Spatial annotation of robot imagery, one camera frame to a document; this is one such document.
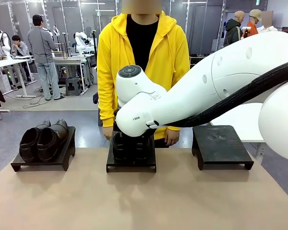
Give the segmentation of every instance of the white desk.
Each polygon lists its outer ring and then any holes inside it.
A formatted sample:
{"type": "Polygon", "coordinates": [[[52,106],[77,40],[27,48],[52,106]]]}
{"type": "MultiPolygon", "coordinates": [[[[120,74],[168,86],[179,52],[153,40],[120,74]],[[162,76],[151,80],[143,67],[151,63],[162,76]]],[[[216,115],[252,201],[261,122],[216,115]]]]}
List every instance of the white desk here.
{"type": "MultiPolygon", "coordinates": [[[[33,56],[31,56],[31,55],[27,55],[27,56],[13,56],[13,59],[30,59],[30,60],[32,60],[32,59],[31,59],[32,57],[33,57],[33,56]]],[[[30,84],[36,82],[36,80],[34,79],[32,73],[31,73],[31,70],[30,70],[30,66],[29,66],[29,62],[28,62],[28,61],[27,61],[27,67],[28,67],[28,70],[29,70],[29,73],[30,73],[31,82],[28,83],[28,85],[30,85],[30,84]]]]}
{"type": "Polygon", "coordinates": [[[17,76],[19,77],[21,86],[22,86],[23,91],[24,91],[23,95],[17,95],[16,97],[36,97],[36,96],[30,96],[27,94],[27,92],[25,90],[24,80],[23,80],[23,77],[22,77],[22,74],[20,71],[20,65],[19,64],[23,63],[23,62],[27,62],[27,61],[29,61],[29,59],[18,59],[18,60],[17,59],[7,59],[7,60],[1,60],[0,61],[0,69],[5,67],[5,66],[7,66],[8,68],[11,68],[11,65],[13,65],[15,70],[16,70],[17,76]]]}
{"type": "Polygon", "coordinates": [[[214,126],[233,126],[242,142],[258,143],[256,159],[261,163],[265,141],[258,127],[262,103],[242,104],[211,121],[214,126]]]}
{"type": "Polygon", "coordinates": [[[82,80],[82,87],[83,87],[83,92],[81,95],[85,94],[88,88],[84,85],[84,77],[83,77],[83,72],[81,68],[81,64],[86,62],[87,57],[54,57],[54,63],[55,65],[62,65],[62,66],[73,66],[73,65],[79,65],[80,66],[80,73],[81,73],[81,80],[82,80]]]}

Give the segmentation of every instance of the workbench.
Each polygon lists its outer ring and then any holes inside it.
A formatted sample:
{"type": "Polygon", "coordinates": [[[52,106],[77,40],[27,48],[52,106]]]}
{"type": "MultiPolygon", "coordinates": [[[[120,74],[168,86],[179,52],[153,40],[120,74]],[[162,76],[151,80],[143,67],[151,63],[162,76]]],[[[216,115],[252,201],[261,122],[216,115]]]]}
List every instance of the workbench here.
{"type": "Polygon", "coordinates": [[[25,90],[25,85],[24,85],[24,80],[23,80],[23,76],[22,76],[22,72],[25,75],[24,71],[21,71],[21,69],[23,70],[23,68],[21,67],[20,63],[23,62],[27,62],[30,61],[29,59],[6,59],[6,60],[1,60],[0,61],[0,72],[2,74],[2,68],[7,67],[8,71],[10,72],[10,75],[12,77],[12,83],[15,86],[16,85],[16,81],[15,81],[15,77],[13,74],[13,68],[15,68],[15,71],[17,73],[17,77],[18,80],[21,83],[21,86],[23,88],[24,94],[23,95],[17,95],[16,97],[36,97],[36,96],[30,96],[27,94],[26,90],[25,90]]]}
{"type": "Polygon", "coordinates": [[[257,162],[202,170],[191,149],[156,149],[157,173],[106,173],[108,149],[76,149],[67,172],[7,165],[0,229],[288,230],[288,195],[257,162]]]}
{"type": "Polygon", "coordinates": [[[86,91],[88,90],[88,88],[85,85],[84,81],[86,82],[86,84],[88,86],[91,85],[90,70],[88,69],[88,68],[90,68],[90,66],[87,64],[87,58],[89,58],[89,57],[76,57],[76,56],[68,57],[68,58],[54,57],[54,63],[55,63],[56,66],[65,66],[66,67],[67,76],[69,76],[68,66],[80,66],[80,73],[81,73],[81,80],[82,80],[82,90],[83,90],[81,95],[86,93],[86,91]]]}

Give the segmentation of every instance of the man in cap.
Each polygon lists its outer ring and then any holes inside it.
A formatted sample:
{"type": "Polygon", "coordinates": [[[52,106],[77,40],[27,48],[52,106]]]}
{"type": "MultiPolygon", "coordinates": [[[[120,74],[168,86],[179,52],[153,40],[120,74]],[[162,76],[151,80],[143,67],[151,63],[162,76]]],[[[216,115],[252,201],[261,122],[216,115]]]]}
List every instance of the man in cap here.
{"type": "Polygon", "coordinates": [[[248,37],[258,34],[258,31],[257,31],[257,28],[255,25],[259,22],[261,22],[261,11],[260,10],[252,10],[250,12],[250,21],[247,24],[247,27],[251,28],[250,30],[248,30],[248,37]]]}
{"type": "Polygon", "coordinates": [[[33,16],[34,27],[28,33],[28,47],[31,48],[35,58],[35,65],[39,78],[42,83],[44,96],[46,101],[51,100],[51,94],[48,81],[52,86],[54,100],[63,99],[60,93],[59,78],[51,50],[57,50],[54,41],[48,31],[43,30],[43,17],[41,15],[33,16]]]}

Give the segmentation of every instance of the black shoe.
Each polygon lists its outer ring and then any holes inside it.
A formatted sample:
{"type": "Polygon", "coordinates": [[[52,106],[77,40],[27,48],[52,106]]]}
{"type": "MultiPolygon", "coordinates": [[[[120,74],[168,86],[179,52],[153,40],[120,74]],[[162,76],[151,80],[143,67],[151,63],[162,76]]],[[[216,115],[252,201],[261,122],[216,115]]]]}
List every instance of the black shoe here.
{"type": "Polygon", "coordinates": [[[37,141],[42,130],[50,127],[49,120],[45,120],[38,126],[27,130],[20,141],[19,154],[26,163],[34,161],[37,157],[37,141]]]}
{"type": "Polygon", "coordinates": [[[54,99],[54,100],[57,101],[57,100],[61,100],[61,99],[64,99],[64,98],[65,98],[65,97],[61,95],[60,98],[58,98],[58,99],[54,99]]]}
{"type": "Polygon", "coordinates": [[[39,159],[43,162],[54,159],[67,137],[68,126],[63,119],[60,119],[51,127],[44,128],[37,143],[39,159]]]}

